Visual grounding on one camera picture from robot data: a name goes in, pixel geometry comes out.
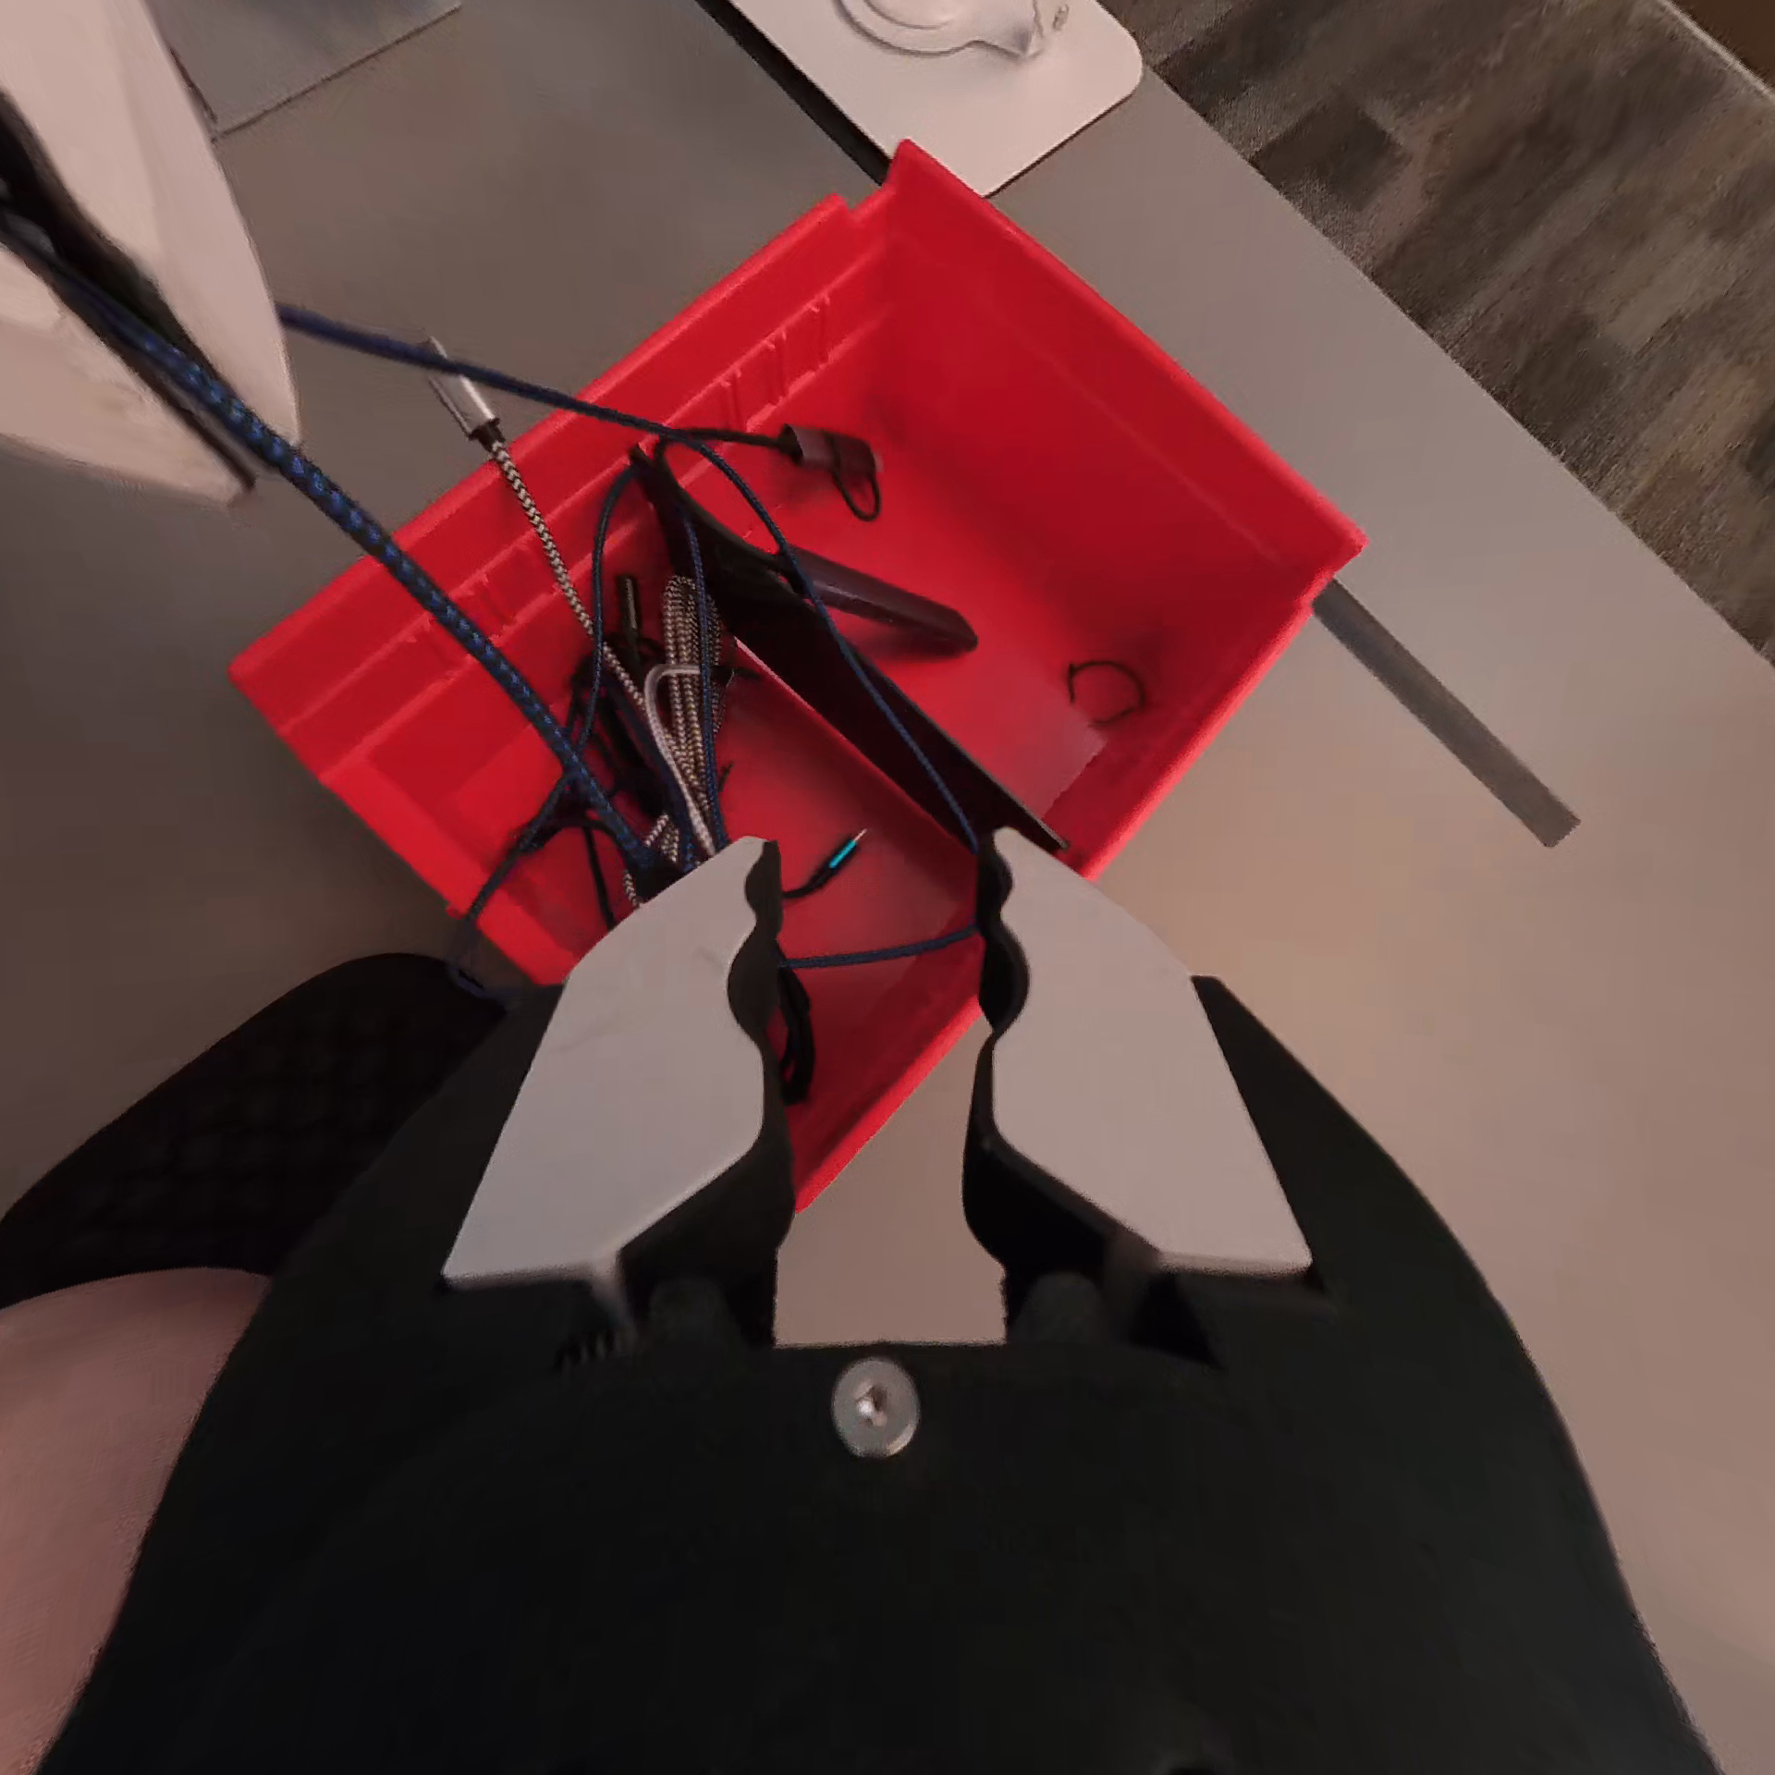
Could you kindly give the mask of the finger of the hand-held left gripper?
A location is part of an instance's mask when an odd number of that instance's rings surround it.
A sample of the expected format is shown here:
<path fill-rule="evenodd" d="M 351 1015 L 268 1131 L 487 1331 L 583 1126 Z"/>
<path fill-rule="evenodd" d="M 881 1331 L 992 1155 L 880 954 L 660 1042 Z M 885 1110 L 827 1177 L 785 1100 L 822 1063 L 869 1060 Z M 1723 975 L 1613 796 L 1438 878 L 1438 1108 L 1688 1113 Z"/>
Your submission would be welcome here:
<path fill-rule="evenodd" d="M 60 467 L 203 504 L 244 477 L 22 257 L 3 257 L 3 441 Z"/>
<path fill-rule="evenodd" d="M 295 460 L 275 300 L 147 4 L 3 4 L 3 230 L 236 473 Z"/>

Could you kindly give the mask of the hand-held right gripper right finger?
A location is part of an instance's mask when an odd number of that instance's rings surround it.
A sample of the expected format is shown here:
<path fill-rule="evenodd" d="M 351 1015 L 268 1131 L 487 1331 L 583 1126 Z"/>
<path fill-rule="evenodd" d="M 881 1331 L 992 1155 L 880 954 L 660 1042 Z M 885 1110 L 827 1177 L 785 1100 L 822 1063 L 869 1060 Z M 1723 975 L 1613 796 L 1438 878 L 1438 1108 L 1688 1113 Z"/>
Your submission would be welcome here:
<path fill-rule="evenodd" d="M 1122 1335 L 1177 1279 L 1298 1284 L 1313 1253 L 1185 964 L 1023 834 L 979 878 L 989 1033 L 967 1098 L 963 1214 L 1014 1320 L 1084 1281 Z"/>

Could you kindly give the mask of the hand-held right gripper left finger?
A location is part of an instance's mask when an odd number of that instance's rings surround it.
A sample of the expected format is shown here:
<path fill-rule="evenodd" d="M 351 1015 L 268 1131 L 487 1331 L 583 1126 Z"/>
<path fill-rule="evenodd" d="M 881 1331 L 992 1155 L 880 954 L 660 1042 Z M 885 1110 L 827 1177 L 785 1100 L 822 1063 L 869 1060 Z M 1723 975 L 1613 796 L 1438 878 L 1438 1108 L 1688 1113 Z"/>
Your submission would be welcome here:
<path fill-rule="evenodd" d="M 760 1311 L 795 1214 L 781 857 L 740 836 L 574 965 L 442 1264 L 460 1289 L 572 1281 L 622 1324 L 660 1287 Z"/>

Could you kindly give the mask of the red plastic bin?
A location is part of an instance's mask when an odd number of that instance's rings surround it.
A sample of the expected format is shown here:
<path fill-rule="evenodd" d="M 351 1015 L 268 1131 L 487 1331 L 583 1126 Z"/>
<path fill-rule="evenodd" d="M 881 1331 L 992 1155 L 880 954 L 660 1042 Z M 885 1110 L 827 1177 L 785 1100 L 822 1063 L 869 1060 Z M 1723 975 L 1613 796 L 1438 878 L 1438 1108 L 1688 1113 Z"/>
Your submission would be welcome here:
<path fill-rule="evenodd" d="M 839 617 L 1086 878 L 1148 820 L 1296 639 L 1363 536 L 1159 345 L 917 149 L 828 198 L 638 345 L 583 400 L 662 423 L 870 441 L 884 516 L 825 476 L 730 458 L 788 544 L 958 608 L 979 648 L 924 657 Z M 399 532 L 556 715 L 589 636 L 494 467 Z M 466 912 L 561 770 L 487 670 L 375 562 L 231 663 L 299 760 Z M 723 808 L 799 881 L 795 958 L 927 940 L 970 916 L 963 844 L 750 657 Z M 807 977 L 813 1080 L 788 1111 L 805 1206 L 977 1017 L 979 945 Z"/>

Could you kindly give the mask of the person's left forearm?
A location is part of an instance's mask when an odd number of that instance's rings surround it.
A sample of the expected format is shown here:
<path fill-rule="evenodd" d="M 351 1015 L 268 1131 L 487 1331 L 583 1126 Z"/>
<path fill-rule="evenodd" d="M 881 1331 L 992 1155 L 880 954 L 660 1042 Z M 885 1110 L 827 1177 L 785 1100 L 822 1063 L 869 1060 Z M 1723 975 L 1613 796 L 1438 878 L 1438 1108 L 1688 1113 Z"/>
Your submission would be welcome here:
<path fill-rule="evenodd" d="M 245 1272 L 147 1272 L 4 1309 L 3 1771 L 33 1771 L 55 1742 L 266 1287 Z"/>

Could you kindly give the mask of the person's dark clothing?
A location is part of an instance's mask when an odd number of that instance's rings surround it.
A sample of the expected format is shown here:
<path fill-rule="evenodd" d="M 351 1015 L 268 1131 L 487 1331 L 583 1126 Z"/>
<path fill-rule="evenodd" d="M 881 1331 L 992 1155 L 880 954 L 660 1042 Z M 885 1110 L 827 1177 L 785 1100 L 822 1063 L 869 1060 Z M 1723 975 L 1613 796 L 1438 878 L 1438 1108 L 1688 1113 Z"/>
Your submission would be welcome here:
<path fill-rule="evenodd" d="M 276 1275 L 505 1015 L 412 954 L 293 986 L 7 1208 L 3 1303 L 150 1272 Z"/>

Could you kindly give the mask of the dark bin divider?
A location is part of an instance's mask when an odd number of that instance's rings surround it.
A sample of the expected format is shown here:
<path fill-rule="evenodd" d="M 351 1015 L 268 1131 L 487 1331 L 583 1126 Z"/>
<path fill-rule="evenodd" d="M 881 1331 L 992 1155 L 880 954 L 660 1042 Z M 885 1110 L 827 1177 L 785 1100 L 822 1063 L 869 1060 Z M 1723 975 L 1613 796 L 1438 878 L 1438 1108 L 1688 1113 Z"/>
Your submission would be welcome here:
<path fill-rule="evenodd" d="M 767 675 L 807 703 L 844 742 L 892 780 L 913 803 L 977 852 L 983 833 L 1013 828 L 1048 853 L 1063 853 L 1070 841 L 1039 814 L 1028 808 L 985 766 L 975 760 L 907 691 L 878 663 L 855 652 L 833 614 L 807 586 L 795 552 L 779 553 L 797 595 L 781 603 L 718 603 L 695 576 L 716 610 L 724 631 L 753 656 Z M 919 647 L 936 657 L 960 657 Z"/>

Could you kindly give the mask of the instruction board stand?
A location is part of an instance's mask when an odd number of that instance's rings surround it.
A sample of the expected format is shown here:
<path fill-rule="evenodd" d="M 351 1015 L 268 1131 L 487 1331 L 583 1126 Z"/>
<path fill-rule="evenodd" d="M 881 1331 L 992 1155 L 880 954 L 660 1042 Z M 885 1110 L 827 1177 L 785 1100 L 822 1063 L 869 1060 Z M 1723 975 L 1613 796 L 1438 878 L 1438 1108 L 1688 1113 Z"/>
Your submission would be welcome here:
<path fill-rule="evenodd" d="M 864 142 L 917 143 L 995 195 L 1133 98 L 1143 58 L 1096 2 L 737 2 Z"/>

